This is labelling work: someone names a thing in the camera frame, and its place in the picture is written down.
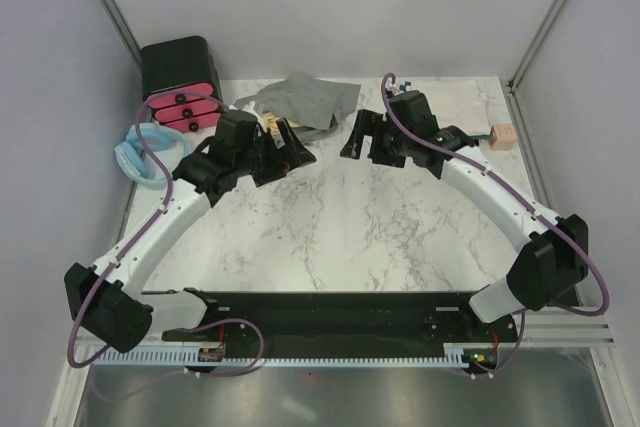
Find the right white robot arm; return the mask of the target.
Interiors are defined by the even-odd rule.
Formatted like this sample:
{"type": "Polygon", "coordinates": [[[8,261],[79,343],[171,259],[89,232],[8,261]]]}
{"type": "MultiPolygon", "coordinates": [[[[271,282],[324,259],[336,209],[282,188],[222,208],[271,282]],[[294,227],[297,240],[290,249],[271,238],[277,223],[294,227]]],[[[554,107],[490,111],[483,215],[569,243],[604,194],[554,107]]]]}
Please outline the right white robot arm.
{"type": "Polygon", "coordinates": [[[412,161],[427,169],[473,202],[517,253],[507,274],[473,294],[469,309],[458,315],[465,338],[481,340],[497,319],[539,311],[586,278],[588,228],[579,216],[562,218],[500,178],[471,137],[456,126],[439,126],[424,94],[385,93],[383,99],[389,112],[357,113],[341,157],[359,158],[369,137],[373,163],[402,168],[412,161]]]}

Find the yellow t shirt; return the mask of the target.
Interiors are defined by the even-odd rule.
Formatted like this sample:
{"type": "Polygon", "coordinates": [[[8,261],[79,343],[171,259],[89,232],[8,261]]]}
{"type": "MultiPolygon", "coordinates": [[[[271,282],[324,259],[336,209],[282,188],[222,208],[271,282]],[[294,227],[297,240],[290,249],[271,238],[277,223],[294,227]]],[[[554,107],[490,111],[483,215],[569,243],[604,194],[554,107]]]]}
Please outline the yellow t shirt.
{"type": "MultiPolygon", "coordinates": [[[[277,122],[279,120],[282,120],[282,117],[277,116],[271,112],[264,112],[262,114],[262,118],[264,120],[264,122],[266,123],[267,127],[270,128],[271,130],[276,130],[277,129],[277,122]]],[[[291,128],[300,128],[301,125],[297,124],[296,122],[293,122],[291,120],[287,120],[287,122],[289,123],[291,128]]]]}

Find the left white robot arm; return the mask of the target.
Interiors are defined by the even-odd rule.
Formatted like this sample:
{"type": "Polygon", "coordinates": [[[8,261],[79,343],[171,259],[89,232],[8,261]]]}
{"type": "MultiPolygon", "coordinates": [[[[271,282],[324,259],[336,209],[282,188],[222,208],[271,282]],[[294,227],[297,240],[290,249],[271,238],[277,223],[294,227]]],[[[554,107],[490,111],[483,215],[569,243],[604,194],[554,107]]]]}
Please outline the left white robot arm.
{"type": "Polygon", "coordinates": [[[146,294],[143,289],[183,234],[240,178],[249,176],[262,186],[315,162],[286,120],[278,120],[277,127],[281,146],[256,116],[223,114],[215,133],[180,161],[166,193],[138,226],[91,266],[69,268],[64,284],[73,335],[85,329],[120,353],[150,333],[186,329],[198,340],[216,335],[220,318],[196,290],[146,294]]]}

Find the light blue headphones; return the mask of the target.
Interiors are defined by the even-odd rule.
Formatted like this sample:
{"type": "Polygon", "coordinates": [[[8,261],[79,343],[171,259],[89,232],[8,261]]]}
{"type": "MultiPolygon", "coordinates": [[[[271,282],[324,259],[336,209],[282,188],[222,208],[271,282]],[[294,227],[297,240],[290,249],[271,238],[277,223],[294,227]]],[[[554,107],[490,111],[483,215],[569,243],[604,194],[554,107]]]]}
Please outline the light blue headphones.
{"type": "MultiPolygon", "coordinates": [[[[140,133],[154,153],[166,151],[178,145],[182,147],[183,157],[192,152],[187,138],[174,129],[154,123],[141,123],[140,133]]],[[[166,177],[162,175],[156,178],[150,172],[143,160],[142,152],[142,142],[137,135],[135,126],[132,125],[125,140],[114,148],[116,161],[123,173],[136,184],[152,190],[164,189],[167,185],[166,177]]]]}

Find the grey t shirt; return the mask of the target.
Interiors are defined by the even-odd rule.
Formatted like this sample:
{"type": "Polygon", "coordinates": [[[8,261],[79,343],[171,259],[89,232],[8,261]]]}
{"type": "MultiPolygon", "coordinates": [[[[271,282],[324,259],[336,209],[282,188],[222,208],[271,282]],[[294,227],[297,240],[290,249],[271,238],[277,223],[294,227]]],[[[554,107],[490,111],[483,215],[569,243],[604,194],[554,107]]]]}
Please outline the grey t shirt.
{"type": "Polygon", "coordinates": [[[240,98],[234,105],[247,110],[253,102],[254,111],[265,116],[286,118],[302,141],[314,141],[335,132],[339,124],[357,108],[360,84],[320,80],[295,73],[285,80],[269,84],[256,94],[240,98]]]}

